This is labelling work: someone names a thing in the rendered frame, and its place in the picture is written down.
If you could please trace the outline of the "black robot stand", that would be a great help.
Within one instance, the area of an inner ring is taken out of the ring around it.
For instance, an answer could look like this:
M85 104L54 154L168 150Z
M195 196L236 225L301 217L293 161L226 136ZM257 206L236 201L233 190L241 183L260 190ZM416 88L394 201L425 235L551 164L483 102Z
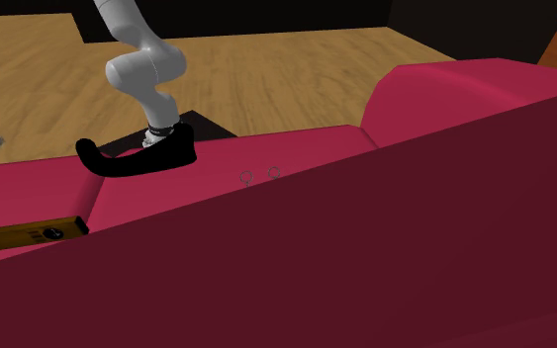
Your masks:
M235 137L235 134L222 128L210 119L197 113L194 110L180 115L183 123L190 125L194 129L194 140L205 141L222 138ZM104 145L99 146L99 150L110 157L117 157L126 151L141 148L141 142L145 137L147 128L138 130L124 137L118 138Z

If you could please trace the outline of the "red sofa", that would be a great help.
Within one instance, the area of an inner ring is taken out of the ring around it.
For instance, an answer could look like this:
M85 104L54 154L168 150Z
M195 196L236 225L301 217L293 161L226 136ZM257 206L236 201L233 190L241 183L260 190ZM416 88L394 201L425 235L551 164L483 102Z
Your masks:
M0 348L557 348L557 69L410 64L359 126L102 179L0 165Z

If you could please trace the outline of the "black curved object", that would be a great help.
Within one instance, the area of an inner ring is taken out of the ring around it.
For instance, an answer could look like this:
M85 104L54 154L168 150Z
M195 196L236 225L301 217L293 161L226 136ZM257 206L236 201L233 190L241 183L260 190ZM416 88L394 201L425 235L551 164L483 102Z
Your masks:
M190 165L197 160L194 130L177 123L165 139L136 153L110 158L101 153L88 138L76 141L75 149L82 164L92 173L108 178L131 177Z

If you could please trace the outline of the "yellow-brown spirit level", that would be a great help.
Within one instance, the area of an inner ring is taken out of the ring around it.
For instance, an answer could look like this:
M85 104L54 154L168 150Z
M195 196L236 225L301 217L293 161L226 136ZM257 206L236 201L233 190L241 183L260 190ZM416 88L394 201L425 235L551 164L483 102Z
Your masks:
M89 231L81 217L0 226L0 250L76 238Z

